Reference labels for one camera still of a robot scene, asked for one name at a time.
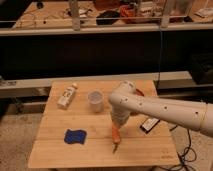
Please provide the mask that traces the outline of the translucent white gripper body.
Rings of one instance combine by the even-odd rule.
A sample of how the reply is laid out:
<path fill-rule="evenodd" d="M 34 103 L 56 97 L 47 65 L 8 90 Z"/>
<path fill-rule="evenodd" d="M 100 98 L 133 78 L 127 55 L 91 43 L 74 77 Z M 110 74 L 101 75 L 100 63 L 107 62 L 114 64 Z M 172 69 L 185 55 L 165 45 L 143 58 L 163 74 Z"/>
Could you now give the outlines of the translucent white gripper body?
<path fill-rule="evenodd" d="M 113 106 L 110 112 L 111 120 L 117 128 L 125 125 L 130 117 L 130 111 L 124 108 Z"/>

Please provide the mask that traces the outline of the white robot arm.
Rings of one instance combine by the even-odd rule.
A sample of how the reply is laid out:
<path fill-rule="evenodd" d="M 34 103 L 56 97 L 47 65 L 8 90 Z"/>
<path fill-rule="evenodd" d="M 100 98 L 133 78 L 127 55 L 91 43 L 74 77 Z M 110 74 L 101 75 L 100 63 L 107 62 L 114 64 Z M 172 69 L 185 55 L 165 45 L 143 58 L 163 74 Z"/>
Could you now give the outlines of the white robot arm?
<path fill-rule="evenodd" d="M 130 113 L 145 114 L 213 137 L 213 104 L 136 95 L 133 82 L 121 82 L 108 96 L 112 122 L 125 125 Z"/>

